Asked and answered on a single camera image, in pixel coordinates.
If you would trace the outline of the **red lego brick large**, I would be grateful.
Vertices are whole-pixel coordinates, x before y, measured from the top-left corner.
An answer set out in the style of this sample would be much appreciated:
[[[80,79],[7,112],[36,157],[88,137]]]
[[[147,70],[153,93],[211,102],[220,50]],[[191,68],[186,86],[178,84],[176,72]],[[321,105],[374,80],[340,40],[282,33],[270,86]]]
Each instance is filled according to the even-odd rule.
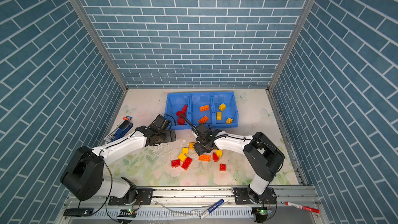
[[[187,105],[184,105],[184,107],[182,108],[181,112],[182,112],[184,115],[186,115],[187,110],[188,110],[188,106],[187,106]]]

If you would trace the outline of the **blue three-compartment bin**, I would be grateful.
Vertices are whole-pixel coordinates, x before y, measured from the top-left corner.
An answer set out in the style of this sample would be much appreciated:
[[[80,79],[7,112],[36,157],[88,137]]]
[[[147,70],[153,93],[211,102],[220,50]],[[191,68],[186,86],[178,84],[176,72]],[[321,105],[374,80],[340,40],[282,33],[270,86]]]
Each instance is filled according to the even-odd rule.
[[[181,114],[193,125],[203,123],[215,129],[238,127],[239,114],[233,92],[169,93],[165,117],[175,130],[190,129]]]

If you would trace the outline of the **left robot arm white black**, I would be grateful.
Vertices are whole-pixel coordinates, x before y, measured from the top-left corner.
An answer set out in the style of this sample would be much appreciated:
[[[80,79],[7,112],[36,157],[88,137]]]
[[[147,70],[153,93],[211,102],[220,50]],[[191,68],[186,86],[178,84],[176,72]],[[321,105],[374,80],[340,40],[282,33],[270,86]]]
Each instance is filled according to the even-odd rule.
[[[124,205],[138,199],[137,186],[125,177],[117,178],[109,166],[136,150],[176,141],[173,122],[162,115],[148,126],[137,127],[132,134],[103,146],[83,146],[75,151],[60,181],[79,201],[92,197],[113,197]]]

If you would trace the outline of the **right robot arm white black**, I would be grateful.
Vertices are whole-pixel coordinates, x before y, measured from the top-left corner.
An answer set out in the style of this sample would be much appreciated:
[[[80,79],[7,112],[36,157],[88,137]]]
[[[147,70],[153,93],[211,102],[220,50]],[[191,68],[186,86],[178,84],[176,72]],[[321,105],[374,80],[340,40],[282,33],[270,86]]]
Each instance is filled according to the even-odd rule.
[[[181,117],[196,136],[197,142],[193,148],[199,156],[214,149],[245,155],[255,172],[248,188],[248,197],[254,204],[263,202],[266,188],[283,167],[283,152],[262,132],[256,132],[253,136],[230,134],[220,129],[212,130],[203,123],[194,126],[184,114]]]

